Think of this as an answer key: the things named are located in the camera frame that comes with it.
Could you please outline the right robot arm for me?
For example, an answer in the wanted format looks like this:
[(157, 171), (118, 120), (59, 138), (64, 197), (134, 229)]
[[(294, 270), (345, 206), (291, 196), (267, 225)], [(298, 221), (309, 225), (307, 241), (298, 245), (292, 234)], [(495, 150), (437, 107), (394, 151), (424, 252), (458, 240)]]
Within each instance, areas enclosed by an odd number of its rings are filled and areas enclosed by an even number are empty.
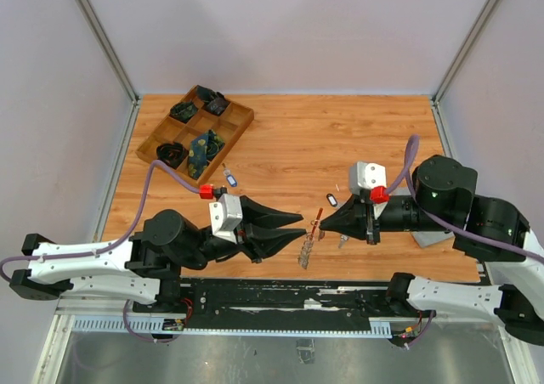
[(367, 313), (421, 316), (438, 313), (485, 320), (536, 346), (543, 343), (543, 248), (528, 220), (512, 203), (476, 195), (478, 174), (458, 161), (434, 155), (408, 178), (408, 195), (387, 188), (385, 167), (359, 161), (349, 170), (350, 198), (320, 222), (320, 230), (376, 245), (383, 232), (454, 235), (454, 249), (502, 272), (503, 285), (461, 285), (397, 272)]

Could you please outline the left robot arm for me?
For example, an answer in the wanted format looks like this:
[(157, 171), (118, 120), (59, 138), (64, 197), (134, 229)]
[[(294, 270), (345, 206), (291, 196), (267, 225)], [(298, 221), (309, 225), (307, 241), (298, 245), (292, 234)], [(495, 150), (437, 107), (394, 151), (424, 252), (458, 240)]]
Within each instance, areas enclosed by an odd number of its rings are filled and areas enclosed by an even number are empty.
[(29, 234), (22, 247), (28, 264), (9, 276), (9, 287), (34, 301), (105, 296), (170, 313), (182, 302), (182, 291), (170, 283), (178, 282), (183, 269), (200, 271), (238, 254), (260, 263), (306, 234), (292, 226), (302, 215), (245, 195), (218, 197), (209, 214), (209, 225), (198, 228), (179, 212), (163, 210), (131, 236), (96, 243), (61, 245)]

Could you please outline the key with yellow tag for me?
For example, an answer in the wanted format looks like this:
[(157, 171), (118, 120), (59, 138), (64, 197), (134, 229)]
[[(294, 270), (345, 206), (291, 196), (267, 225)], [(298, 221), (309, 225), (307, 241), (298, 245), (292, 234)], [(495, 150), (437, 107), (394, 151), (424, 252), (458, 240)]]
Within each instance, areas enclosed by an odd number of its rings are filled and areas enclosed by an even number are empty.
[(338, 244), (337, 248), (342, 249), (348, 241), (349, 241), (349, 237), (347, 235), (343, 234), (340, 237), (340, 241), (339, 241), (339, 244)]

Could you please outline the key with black tag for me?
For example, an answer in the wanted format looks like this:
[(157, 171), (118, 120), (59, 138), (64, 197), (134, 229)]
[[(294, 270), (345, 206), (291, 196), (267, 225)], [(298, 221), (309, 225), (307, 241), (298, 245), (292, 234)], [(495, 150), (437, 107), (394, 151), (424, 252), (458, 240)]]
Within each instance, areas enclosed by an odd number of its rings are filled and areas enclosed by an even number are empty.
[(331, 207), (335, 209), (339, 208), (339, 202), (334, 194), (332, 193), (327, 194), (326, 199)]

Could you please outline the key with blue tag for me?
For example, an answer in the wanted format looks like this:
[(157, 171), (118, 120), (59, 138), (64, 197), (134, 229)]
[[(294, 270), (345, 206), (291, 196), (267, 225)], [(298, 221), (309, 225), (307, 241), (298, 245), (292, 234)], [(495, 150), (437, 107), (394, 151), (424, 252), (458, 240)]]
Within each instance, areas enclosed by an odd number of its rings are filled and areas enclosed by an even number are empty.
[(235, 176), (232, 174), (232, 171), (224, 163), (222, 164), (222, 167), (223, 167), (223, 174), (225, 176), (225, 179), (226, 179), (228, 185), (231, 188), (237, 187), (238, 182), (237, 182)]

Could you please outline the grey foam pad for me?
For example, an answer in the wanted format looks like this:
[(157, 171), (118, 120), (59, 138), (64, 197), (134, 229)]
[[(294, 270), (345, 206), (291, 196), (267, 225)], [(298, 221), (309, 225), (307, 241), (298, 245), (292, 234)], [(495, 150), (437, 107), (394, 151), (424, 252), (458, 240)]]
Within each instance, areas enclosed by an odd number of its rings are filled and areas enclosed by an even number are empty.
[(416, 231), (411, 232), (411, 236), (421, 248), (430, 247), (454, 237), (450, 231)]

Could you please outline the blue tie yellow flowers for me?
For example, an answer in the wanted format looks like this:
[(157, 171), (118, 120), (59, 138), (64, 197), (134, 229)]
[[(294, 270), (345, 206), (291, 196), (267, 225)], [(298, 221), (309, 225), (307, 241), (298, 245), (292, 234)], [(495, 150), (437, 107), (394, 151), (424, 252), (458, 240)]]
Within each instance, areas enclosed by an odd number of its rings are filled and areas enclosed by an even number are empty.
[(225, 141), (212, 129), (193, 139), (188, 153), (189, 176), (198, 179), (224, 146)]

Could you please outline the wooden compartment tray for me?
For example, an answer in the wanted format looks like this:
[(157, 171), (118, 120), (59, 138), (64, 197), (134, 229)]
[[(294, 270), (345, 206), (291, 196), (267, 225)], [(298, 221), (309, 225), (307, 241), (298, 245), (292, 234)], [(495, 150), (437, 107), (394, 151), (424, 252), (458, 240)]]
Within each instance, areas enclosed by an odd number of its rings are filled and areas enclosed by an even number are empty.
[[(203, 103), (196, 96), (195, 85), (179, 101), (167, 108), (167, 115), (153, 129), (150, 135), (136, 149), (137, 157), (147, 163), (158, 160), (156, 157), (156, 147), (160, 144), (178, 142), (188, 151), (190, 142), (212, 129), (224, 141), (225, 146), (210, 162), (207, 169), (198, 179), (193, 179), (188, 174), (188, 156), (184, 159), (177, 169), (173, 169), (184, 181), (189, 184), (200, 187), (205, 184), (212, 176), (215, 170), (224, 162), (225, 157), (234, 147), (241, 135), (247, 130), (254, 119), (254, 111), (242, 104), (229, 101), (229, 106), (221, 116), (215, 116), (204, 109), (206, 103)], [(179, 121), (169, 115), (170, 109), (179, 102), (193, 102), (198, 111), (188, 121)]]

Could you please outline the dark tie orange flowers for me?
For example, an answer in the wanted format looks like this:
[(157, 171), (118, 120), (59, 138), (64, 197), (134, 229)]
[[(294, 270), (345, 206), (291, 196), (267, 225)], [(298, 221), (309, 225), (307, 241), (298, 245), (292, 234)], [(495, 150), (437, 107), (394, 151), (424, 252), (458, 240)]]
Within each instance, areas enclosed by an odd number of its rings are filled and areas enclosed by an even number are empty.
[(160, 144), (156, 147), (157, 159), (173, 169), (177, 169), (188, 154), (189, 151), (178, 142)]

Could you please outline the dark tie purple pattern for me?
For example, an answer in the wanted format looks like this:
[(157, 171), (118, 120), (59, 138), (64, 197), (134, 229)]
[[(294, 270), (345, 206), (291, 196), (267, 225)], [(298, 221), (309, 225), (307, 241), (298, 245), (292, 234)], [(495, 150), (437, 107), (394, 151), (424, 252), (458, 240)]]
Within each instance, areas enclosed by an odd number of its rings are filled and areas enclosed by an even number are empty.
[(212, 99), (210, 102), (207, 102), (204, 106), (204, 109), (215, 116), (221, 116), (227, 109), (229, 104), (230, 102), (227, 99), (217, 97), (215, 99)]

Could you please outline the green patterned rolled tie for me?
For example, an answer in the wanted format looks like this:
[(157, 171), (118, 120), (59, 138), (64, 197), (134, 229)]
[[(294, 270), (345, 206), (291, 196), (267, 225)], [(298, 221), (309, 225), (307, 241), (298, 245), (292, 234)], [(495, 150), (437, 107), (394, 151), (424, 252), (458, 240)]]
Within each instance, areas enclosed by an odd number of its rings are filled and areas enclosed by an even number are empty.
[(169, 115), (179, 121), (188, 121), (197, 111), (193, 102), (179, 102), (170, 109)]

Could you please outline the dark folded tie back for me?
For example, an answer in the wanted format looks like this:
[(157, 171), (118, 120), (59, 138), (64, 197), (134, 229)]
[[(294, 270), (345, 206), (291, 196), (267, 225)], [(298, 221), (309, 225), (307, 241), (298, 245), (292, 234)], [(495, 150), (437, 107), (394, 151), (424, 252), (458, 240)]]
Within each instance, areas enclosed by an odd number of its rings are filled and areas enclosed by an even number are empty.
[(195, 91), (197, 98), (200, 99), (203, 103), (210, 103), (217, 98), (224, 98), (224, 96), (220, 92), (216, 92), (211, 88), (206, 88), (201, 85), (197, 85), (195, 87)]

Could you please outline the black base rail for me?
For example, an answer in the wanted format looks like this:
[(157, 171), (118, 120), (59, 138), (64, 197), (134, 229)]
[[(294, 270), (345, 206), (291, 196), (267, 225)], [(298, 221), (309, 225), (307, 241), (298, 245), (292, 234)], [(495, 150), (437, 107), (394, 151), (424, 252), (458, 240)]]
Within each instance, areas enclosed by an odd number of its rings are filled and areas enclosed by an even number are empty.
[(189, 327), (219, 334), (361, 334), (375, 318), (428, 317), (389, 299), (384, 282), (182, 278), (163, 281), (151, 305), (135, 313), (191, 312)]

